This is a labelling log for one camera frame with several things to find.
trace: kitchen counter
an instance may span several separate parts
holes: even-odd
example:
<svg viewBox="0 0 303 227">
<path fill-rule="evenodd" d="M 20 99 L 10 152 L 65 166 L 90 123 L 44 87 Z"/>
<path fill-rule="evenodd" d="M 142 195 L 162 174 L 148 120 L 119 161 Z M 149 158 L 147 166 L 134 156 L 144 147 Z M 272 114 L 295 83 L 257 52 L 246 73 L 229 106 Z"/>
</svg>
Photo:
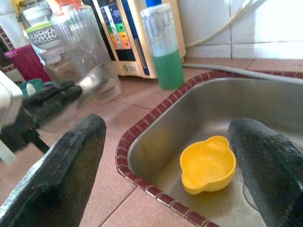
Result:
<svg viewBox="0 0 303 227">
<path fill-rule="evenodd" d="M 303 60 L 186 59 L 186 62 L 248 70 L 303 71 Z M 207 70 L 184 69 L 186 80 L 205 72 Z M 104 153 L 80 226 L 194 226 L 117 173 L 115 151 L 121 135 L 172 93 L 162 91 L 156 80 L 137 77 L 121 77 L 120 80 L 122 94 L 116 100 L 104 105 L 91 103 L 60 131 L 40 131 L 42 140 L 52 145 L 64 131 L 90 113 L 106 121 Z M 14 164 L 8 166 L 0 162 L 0 204 L 41 156 L 38 149 L 29 145 L 17 153 L 18 160 Z"/>
</svg>

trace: plastic bottle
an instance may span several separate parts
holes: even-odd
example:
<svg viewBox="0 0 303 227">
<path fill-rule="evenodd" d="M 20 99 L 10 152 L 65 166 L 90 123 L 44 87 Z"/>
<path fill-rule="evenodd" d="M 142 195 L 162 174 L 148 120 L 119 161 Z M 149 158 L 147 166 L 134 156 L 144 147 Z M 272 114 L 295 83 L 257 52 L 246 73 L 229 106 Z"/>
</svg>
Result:
<svg viewBox="0 0 303 227">
<path fill-rule="evenodd" d="M 147 32 L 158 81 L 163 90 L 184 84 L 178 41 L 169 3 L 146 0 L 148 8 L 141 11 Z"/>
<path fill-rule="evenodd" d="M 121 84 L 109 57 L 96 18 L 82 0 L 47 0 L 53 10 L 51 22 L 82 77 L 97 74 L 104 83 L 94 100 L 107 102 L 121 94 Z"/>
</svg>

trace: clear plastic container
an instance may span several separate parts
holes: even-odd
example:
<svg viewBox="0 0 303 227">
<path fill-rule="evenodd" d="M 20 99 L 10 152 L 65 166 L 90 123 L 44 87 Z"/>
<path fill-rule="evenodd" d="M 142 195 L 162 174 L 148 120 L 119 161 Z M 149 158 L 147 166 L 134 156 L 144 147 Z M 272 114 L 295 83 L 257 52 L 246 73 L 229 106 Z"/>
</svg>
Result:
<svg viewBox="0 0 303 227">
<path fill-rule="evenodd" d="M 146 1 L 141 12 L 147 32 L 158 81 L 163 90 L 173 90 L 184 84 L 178 41 L 169 3 Z"/>
<path fill-rule="evenodd" d="M 55 82 L 71 79 L 75 83 L 81 80 L 82 76 L 78 67 L 66 55 L 63 47 L 57 47 L 40 54 L 45 61 L 44 70 Z"/>
<path fill-rule="evenodd" d="M 107 102 L 121 94 L 121 84 L 90 6 L 81 0 L 50 0 L 53 26 L 71 60 L 83 77 L 98 73 L 105 81 L 94 94 Z"/>
</svg>

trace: green object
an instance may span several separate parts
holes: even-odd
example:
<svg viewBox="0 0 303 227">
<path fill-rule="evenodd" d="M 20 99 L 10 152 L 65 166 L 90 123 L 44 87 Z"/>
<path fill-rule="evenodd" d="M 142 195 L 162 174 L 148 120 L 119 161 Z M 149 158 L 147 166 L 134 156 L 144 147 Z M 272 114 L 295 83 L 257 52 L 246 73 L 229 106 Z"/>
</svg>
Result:
<svg viewBox="0 0 303 227">
<path fill-rule="evenodd" d="M 124 27 L 123 23 L 115 24 L 115 26 L 116 26 L 116 29 L 117 29 L 118 32 L 124 32 L 125 31 L 125 27 Z"/>
<path fill-rule="evenodd" d="M 158 81 L 163 90 L 174 90 L 184 84 L 179 50 L 161 57 L 153 57 Z"/>
<path fill-rule="evenodd" d="M 107 26 L 108 32 L 109 33 L 113 33 L 112 27 L 111 26 Z"/>
<path fill-rule="evenodd" d="M 26 30 L 27 33 L 30 33 L 30 32 L 35 32 L 35 31 L 38 31 L 38 30 L 41 30 L 43 28 L 46 28 L 46 27 L 50 27 L 50 26 L 53 26 L 52 23 L 50 21 L 47 21 L 47 22 L 41 22 L 41 23 L 37 23 L 35 24 L 34 26 L 31 26 L 30 28 L 28 28 Z"/>
<path fill-rule="evenodd" d="M 28 81 L 18 85 L 18 87 L 22 90 L 24 98 L 28 97 L 28 94 L 27 94 L 27 85 L 28 84 L 32 84 L 36 92 L 44 90 L 46 88 L 46 86 L 49 86 L 49 85 L 54 85 L 57 87 L 57 84 L 52 81 L 43 83 L 41 79 L 31 79 L 31 80 L 28 80 Z"/>
</svg>

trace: jar lid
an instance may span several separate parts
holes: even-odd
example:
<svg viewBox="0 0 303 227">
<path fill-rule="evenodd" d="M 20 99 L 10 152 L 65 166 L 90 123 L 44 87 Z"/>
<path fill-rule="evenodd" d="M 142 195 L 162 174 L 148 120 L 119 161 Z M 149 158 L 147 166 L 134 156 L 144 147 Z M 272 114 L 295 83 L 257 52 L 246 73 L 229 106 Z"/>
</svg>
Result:
<svg viewBox="0 0 303 227">
<path fill-rule="evenodd" d="M 35 31 L 41 30 L 41 29 L 46 28 L 46 27 L 51 27 L 51 26 L 53 26 L 53 25 L 50 21 L 40 22 L 40 23 L 37 23 L 37 24 L 29 27 L 26 30 L 26 32 L 31 33 L 31 32 L 35 32 Z"/>
</svg>

